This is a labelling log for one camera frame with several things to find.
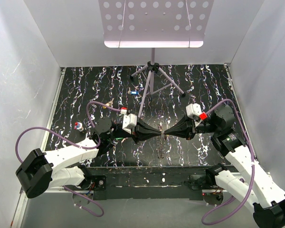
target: red cap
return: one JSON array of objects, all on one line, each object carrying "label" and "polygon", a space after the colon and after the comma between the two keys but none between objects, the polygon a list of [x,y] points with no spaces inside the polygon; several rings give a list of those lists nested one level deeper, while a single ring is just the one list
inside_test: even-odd
[{"label": "red cap", "polygon": [[206,115],[205,112],[203,112],[202,114],[199,115],[199,117],[200,117],[202,120],[204,120],[204,119],[207,118],[207,115]]}]

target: music stand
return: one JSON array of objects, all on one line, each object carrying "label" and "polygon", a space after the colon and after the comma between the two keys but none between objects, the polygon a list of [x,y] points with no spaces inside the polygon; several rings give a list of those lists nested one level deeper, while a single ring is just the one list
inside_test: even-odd
[{"label": "music stand", "polygon": [[[155,48],[199,48],[214,0],[99,0],[104,28],[104,44],[109,48],[151,48],[151,61],[130,76],[145,69],[148,77],[138,117],[145,97],[174,85],[184,91],[155,63]],[[153,90],[154,73],[160,71],[170,84]]]}]

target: white wall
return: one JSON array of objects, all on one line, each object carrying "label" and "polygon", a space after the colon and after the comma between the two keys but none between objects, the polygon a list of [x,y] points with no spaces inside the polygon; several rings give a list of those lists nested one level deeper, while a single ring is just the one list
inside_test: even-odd
[{"label": "white wall", "polygon": [[285,190],[285,0],[265,0],[231,63],[260,164]]},{"label": "white wall", "polygon": [[[0,0],[0,228],[10,227],[19,199],[15,175],[18,135],[45,126],[60,68],[23,0]],[[25,156],[41,144],[44,132],[20,142]]]},{"label": "white wall", "polygon": [[[149,49],[112,49],[104,45],[97,0],[24,1],[61,67],[144,65],[150,59]],[[204,45],[157,49],[156,61],[160,64],[231,62],[263,1],[215,0]]]}]

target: perforated metal panel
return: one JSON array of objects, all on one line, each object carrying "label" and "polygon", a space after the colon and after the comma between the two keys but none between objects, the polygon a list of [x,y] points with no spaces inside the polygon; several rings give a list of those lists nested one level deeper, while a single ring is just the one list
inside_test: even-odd
[{"label": "perforated metal panel", "polygon": [[104,44],[109,48],[201,47],[213,1],[99,0]]}]

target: black marble table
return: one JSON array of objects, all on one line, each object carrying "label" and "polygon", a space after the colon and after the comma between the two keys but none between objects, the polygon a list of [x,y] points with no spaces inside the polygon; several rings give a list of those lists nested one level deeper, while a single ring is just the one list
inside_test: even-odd
[{"label": "black marble table", "polygon": [[[82,122],[90,128],[86,105],[95,100],[102,103],[113,101],[113,107],[127,107],[138,114],[143,95],[145,79],[142,74],[129,79],[141,66],[68,67],[57,102],[51,129],[79,142],[84,139],[74,130],[75,122]],[[203,111],[209,110],[220,100],[229,98],[235,104],[234,93],[223,65],[173,65],[162,66],[175,82],[186,91],[181,97],[179,91],[170,86],[145,100],[142,119],[154,128],[160,124],[166,130],[179,121],[190,103],[199,103]],[[154,77],[154,90],[169,82],[158,73]],[[128,94],[139,91],[139,95]],[[92,105],[93,119],[108,116],[122,121],[122,116],[103,107]],[[193,140],[169,136],[163,142],[164,158],[157,156],[156,138],[135,144],[132,139],[122,139],[107,154],[84,162],[88,167],[122,166],[210,166],[216,163],[229,164],[213,147],[211,134],[197,134]],[[54,150],[67,143],[50,135],[47,150]]]}]

